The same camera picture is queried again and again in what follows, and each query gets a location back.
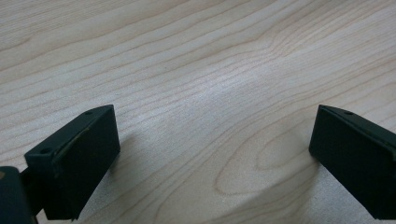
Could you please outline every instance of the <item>wood grain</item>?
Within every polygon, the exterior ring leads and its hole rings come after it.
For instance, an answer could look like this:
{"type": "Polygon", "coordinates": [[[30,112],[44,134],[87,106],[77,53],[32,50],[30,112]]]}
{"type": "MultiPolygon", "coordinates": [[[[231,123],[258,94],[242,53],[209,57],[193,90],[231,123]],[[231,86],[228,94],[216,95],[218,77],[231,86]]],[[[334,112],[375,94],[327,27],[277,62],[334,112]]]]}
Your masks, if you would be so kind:
{"type": "Polygon", "coordinates": [[[318,104],[396,132],[395,69],[391,0],[0,1],[0,165],[114,104],[75,223],[395,223],[307,151],[318,104]]]}

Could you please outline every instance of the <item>wood grain pattern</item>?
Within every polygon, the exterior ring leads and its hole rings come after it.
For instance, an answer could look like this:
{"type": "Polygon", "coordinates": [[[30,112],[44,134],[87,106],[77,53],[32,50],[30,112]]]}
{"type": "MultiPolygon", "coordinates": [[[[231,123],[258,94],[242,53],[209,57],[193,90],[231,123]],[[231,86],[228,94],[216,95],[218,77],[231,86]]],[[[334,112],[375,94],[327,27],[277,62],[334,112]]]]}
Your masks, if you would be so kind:
{"type": "Polygon", "coordinates": [[[318,104],[396,132],[395,69],[391,0],[0,1],[0,165],[114,104],[76,223],[395,223],[307,151],[318,104]]]}

